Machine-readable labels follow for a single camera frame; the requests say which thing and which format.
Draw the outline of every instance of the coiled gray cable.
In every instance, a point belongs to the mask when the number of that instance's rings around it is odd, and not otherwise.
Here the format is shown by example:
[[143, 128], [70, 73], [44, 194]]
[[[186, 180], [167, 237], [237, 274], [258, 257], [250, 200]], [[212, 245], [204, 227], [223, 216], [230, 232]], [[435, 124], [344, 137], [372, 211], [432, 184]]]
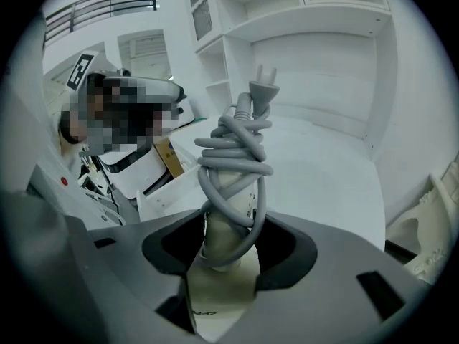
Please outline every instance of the coiled gray cable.
[[[198, 146], [211, 148], [203, 150], [202, 157], [198, 159], [202, 166], [198, 171], [199, 184], [209, 199], [201, 207], [201, 212], [207, 213], [215, 208], [227, 217], [229, 225], [243, 237], [239, 246], [218, 261], [200, 254], [201, 262], [206, 267], [223, 267], [241, 258], [257, 240], [265, 221], [264, 176], [272, 175], [273, 169], [262, 163], [266, 160], [266, 154], [261, 145], [263, 135], [258, 131], [270, 128], [272, 123], [266, 120], [270, 114], [269, 105], [260, 116], [250, 120], [248, 111], [251, 101], [250, 93], [242, 93], [234, 118], [224, 114], [219, 118], [218, 128], [210, 133], [210, 138], [197, 138], [194, 141]], [[222, 188], [218, 170], [240, 172], [244, 176]], [[258, 184], [258, 200], [257, 213], [253, 220], [234, 209], [227, 200], [255, 181]]]

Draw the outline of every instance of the cardboard box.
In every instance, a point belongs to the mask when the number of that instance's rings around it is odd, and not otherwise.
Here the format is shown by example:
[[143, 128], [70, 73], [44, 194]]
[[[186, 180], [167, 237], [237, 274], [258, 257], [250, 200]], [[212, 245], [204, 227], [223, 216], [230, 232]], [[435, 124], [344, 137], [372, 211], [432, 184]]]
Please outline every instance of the cardboard box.
[[181, 167], [180, 161], [175, 154], [174, 147], [169, 138], [164, 138], [156, 143], [155, 148], [164, 164], [166, 164], [167, 169], [169, 169], [172, 177], [179, 177], [184, 172], [184, 169]]

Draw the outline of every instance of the railing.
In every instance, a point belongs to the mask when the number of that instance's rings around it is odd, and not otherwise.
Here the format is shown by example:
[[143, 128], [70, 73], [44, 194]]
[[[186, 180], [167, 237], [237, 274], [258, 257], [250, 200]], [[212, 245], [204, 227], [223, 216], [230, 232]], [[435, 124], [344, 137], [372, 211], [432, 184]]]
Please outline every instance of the railing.
[[47, 16], [46, 43], [101, 19], [158, 7], [158, 0], [79, 0]]

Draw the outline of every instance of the cabinet door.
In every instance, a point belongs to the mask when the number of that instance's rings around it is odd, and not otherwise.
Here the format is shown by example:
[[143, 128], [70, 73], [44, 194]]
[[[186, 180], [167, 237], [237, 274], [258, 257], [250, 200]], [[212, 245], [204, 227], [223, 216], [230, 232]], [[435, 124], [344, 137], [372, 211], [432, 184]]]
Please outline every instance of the cabinet door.
[[195, 50], [222, 34], [215, 0], [189, 0], [189, 12]]

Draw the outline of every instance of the white shelving unit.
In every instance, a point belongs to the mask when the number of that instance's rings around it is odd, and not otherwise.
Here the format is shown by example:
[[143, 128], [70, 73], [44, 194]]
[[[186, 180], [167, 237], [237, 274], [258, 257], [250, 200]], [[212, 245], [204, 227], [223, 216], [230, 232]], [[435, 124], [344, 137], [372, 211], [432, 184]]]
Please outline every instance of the white shelving unit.
[[248, 91], [257, 65], [277, 67], [274, 115], [365, 138], [377, 75], [387, 75], [375, 49], [387, 0], [212, 1], [221, 34], [197, 54], [217, 114]]

